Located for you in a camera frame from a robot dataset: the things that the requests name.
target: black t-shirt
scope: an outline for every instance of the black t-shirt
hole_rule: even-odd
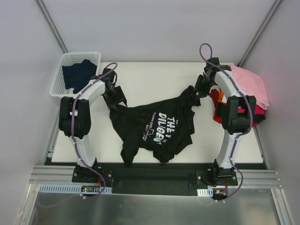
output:
[[[133,108],[117,105],[110,118],[115,131],[123,140],[121,156],[130,166],[139,148],[153,151],[153,157],[167,163],[187,145],[192,144],[194,112],[200,106],[193,86],[176,98]]]

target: navy clothing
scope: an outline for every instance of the navy clothing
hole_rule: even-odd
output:
[[[80,92],[96,74],[97,66],[89,60],[69,67],[62,66],[66,89],[74,88],[73,94]]]
[[[117,105],[117,110],[110,111],[113,128],[123,140],[121,156],[126,166],[132,164],[139,148],[153,151],[153,157],[167,163],[192,144],[192,106],[200,106],[193,89],[189,86],[176,98],[133,108]]]

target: folded clothes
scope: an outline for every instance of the folded clothes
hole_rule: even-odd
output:
[[[76,63],[69,67],[62,66],[66,89],[74,88],[73,94],[80,92],[97,75],[97,66],[89,60]]]
[[[230,66],[230,68],[234,79],[241,89],[246,92],[247,95],[255,96],[257,105],[263,109],[270,106],[263,79],[259,75],[237,66]]]
[[[210,97],[212,98],[212,101],[215,106],[215,113],[213,119],[218,123],[222,123],[221,113],[224,110],[224,106],[226,105],[224,102],[222,102],[223,94],[221,89],[220,93],[221,95],[219,94],[219,91],[217,89],[212,89],[210,92]],[[239,113],[243,113],[244,111],[244,109],[238,109]],[[262,120],[265,119],[265,111],[259,105],[256,105],[253,126],[255,127],[257,124],[259,124]]]

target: pink cloth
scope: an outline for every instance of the pink cloth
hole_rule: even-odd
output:
[[[262,78],[246,69],[230,66],[232,75],[239,86],[247,93],[247,95],[253,95],[256,101],[262,107],[269,107],[269,101],[267,92],[263,84]]]

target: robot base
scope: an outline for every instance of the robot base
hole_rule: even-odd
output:
[[[214,161],[214,165],[211,168],[211,170],[196,171],[196,178],[197,178],[198,185],[204,183],[212,187],[216,187],[218,185],[224,186],[226,185],[226,181],[228,181],[229,186],[238,185],[234,168],[230,168],[230,169],[220,168],[216,160]]]
[[[98,168],[97,160],[95,160],[92,169],[96,170],[98,173],[100,173],[103,176],[106,182],[106,186],[109,187],[112,184],[113,181],[112,171],[102,170],[101,168]],[[88,168],[79,165],[75,166],[75,169],[73,171],[73,177],[72,177],[73,183],[94,183],[95,184],[98,183],[98,181],[99,181],[99,177]]]

